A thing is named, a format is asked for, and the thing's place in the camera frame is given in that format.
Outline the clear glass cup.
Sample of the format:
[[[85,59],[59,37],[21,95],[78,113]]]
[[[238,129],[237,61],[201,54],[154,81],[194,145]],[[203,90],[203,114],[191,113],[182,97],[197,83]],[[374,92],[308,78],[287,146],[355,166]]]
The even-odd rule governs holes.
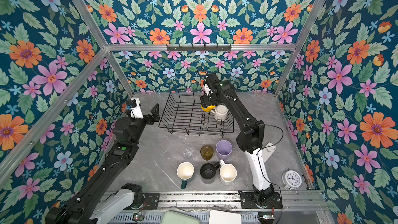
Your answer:
[[[191,160],[195,155],[195,147],[192,144],[186,144],[182,148],[182,157]]]

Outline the white mug red inside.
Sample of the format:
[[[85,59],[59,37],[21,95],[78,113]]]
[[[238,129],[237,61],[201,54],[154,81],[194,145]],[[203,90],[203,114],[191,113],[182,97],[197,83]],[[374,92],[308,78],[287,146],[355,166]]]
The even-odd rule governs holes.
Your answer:
[[[218,105],[210,111],[213,113],[216,121],[224,122],[228,115],[228,108],[224,105]]]

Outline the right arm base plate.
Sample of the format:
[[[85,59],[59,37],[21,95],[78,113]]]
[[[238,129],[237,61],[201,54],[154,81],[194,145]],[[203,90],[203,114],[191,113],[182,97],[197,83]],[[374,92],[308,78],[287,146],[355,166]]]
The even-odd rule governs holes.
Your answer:
[[[273,194],[259,193],[259,192],[245,192],[238,191],[240,196],[240,204],[243,209],[266,209],[275,208],[282,209],[283,201],[280,193],[274,192]]]

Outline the cream mug green handle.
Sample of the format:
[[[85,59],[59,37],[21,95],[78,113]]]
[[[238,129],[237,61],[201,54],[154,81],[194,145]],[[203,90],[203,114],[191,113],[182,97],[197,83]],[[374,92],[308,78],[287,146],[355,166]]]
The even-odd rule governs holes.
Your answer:
[[[181,189],[186,189],[189,182],[193,180],[194,177],[194,166],[189,162],[181,163],[177,168],[177,176],[181,179]]]

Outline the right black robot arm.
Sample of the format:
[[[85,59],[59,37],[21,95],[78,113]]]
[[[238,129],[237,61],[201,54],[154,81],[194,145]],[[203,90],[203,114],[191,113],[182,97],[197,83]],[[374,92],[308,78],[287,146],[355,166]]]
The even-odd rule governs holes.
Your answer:
[[[249,161],[253,177],[254,201],[259,207],[266,207],[275,194],[266,172],[263,159],[263,140],[265,124],[257,120],[239,99],[236,90],[228,80],[221,81],[217,74],[205,76],[204,95],[200,97],[201,108],[223,105],[236,120],[240,133],[236,138],[237,145]]]

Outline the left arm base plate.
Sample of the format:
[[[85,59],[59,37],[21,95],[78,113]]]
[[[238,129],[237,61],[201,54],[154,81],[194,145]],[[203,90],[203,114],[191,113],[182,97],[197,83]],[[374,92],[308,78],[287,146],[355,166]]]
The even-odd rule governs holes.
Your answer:
[[[132,203],[128,209],[134,210],[156,210],[160,202],[159,193],[144,193],[143,200],[137,203]]]

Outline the black wire dish rack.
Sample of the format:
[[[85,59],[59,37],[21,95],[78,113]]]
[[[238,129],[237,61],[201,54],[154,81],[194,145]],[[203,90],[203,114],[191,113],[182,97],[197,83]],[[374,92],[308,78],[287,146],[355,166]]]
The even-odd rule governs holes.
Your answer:
[[[168,95],[159,127],[169,133],[185,133],[187,135],[217,135],[225,136],[234,132],[234,118],[227,114],[226,120],[215,119],[214,114],[201,109],[198,91],[171,91]]]

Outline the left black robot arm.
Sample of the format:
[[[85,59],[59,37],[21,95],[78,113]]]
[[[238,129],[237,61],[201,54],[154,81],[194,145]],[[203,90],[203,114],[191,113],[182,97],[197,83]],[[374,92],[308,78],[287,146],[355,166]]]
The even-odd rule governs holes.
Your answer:
[[[48,212],[45,217],[47,224],[106,224],[127,207],[144,206],[143,188],[137,184],[125,184],[105,201],[101,200],[118,175],[134,159],[145,127],[160,120],[158,104],[150,114],[144,115],[137,98],[126,103],[130,111],[117,120],[113,131],[116,141],[103,164],[75,196]]]

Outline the yellow mug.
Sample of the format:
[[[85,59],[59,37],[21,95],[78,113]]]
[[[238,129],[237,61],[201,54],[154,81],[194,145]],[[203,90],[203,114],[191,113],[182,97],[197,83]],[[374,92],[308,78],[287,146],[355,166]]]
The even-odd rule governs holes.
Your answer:
[[[216,105],[213,105],[213,104],[210,104],[210,105],[201,104],[201,109],[207,113],[211,112],[215,107],[216,107]]]

